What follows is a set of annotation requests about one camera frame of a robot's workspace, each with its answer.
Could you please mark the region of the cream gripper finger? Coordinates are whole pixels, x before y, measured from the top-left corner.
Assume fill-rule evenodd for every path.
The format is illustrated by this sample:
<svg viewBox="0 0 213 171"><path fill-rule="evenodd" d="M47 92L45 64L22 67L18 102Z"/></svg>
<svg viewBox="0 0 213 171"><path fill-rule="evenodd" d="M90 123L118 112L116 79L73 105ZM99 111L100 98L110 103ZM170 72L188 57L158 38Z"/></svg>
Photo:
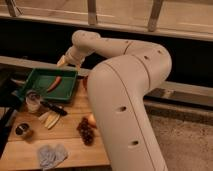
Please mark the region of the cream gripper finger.
<svg viewBox="0 0 213 171"><path fill-rule="evenodd" d="M75 65L75 68L76 68L77 70L80 70L80 69L81 69L81 65Z"/></svg>
<svg viewBox="0 0 213 171"><path fill-rule="evenodd" d="M59 61L57 62L57 66L58 67L64 67L64 66L67 66L67 65L68 65L68 62L66 60L66 56L62 55L61 58L59 59Z"/></svg>

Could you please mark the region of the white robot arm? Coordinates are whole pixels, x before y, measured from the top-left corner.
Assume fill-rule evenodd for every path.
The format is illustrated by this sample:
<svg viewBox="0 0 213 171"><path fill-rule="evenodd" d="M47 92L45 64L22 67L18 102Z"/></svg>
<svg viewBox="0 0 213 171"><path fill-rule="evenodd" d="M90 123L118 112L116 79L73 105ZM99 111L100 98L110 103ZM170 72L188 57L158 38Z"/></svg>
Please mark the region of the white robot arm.
<svg viewBox="0 0 213 171"><path fill-rule="evenodd" d="M168 171L143 97L170 74L169 52L152 42L78 30L57 65L79 66L93 53L105 60L89 73L88 99L113 171Z"/></svg>

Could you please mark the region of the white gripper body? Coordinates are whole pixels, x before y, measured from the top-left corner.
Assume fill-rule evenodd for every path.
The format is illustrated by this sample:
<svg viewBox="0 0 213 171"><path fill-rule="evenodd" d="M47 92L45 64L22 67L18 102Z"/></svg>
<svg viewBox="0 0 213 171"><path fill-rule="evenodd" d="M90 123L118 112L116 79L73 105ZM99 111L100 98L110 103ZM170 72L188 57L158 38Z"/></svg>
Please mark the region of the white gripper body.
<svg viewBox="0 0 213 171"><path fill-rule="evenodd" d="M71 46L65 53L66 61L72 65L81 65L87 56L88 51L77 46Z"/></svg>

